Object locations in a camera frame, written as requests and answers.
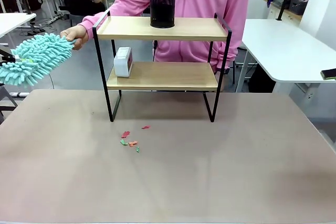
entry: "shelf board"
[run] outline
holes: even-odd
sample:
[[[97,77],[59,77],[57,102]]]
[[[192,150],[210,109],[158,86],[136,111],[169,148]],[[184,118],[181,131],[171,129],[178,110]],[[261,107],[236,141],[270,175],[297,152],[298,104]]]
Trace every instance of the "shelf board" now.
[[[217,80],[209,63],[134,62],[131,76],[115,76],[107,81],[110,90],[216,91]]]
[[[227,32],[214,18],[175,18],[172,28],[150,26],[150,17],[109,16],[98,29],[100,39],[226,41]]]

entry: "microfiber duster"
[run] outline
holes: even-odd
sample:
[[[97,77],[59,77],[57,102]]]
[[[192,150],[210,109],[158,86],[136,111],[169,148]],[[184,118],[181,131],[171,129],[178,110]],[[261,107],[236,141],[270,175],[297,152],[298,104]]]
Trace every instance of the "microfiber duster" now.
[[[0,83],[33,86],[37,79],[42,79],[71,57],[74,42],[55,34],[35,35],[33,39],[23,41],[12,50],[20,61],[0,66]]]

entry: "backpack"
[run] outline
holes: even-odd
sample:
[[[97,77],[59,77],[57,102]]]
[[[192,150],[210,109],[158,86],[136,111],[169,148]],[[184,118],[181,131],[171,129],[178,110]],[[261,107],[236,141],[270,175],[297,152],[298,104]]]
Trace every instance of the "backpack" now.
[[[27,0],[30,10],[39,10],[43,4],[43,0]]]

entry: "pen holder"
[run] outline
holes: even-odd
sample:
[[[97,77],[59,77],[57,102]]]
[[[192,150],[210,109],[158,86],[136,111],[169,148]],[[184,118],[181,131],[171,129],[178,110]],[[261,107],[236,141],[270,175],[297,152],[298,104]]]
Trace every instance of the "pen holder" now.
[[[170,28],[175,26],[175,0],[151,0],[151,26]]]

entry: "white box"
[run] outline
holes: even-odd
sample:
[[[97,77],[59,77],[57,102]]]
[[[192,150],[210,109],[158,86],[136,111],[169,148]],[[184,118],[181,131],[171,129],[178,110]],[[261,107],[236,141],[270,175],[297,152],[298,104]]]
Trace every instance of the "white box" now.
[[[114,58],[114,71],[117,77],[129,77],[133,67],[132,48],[120,47]]]

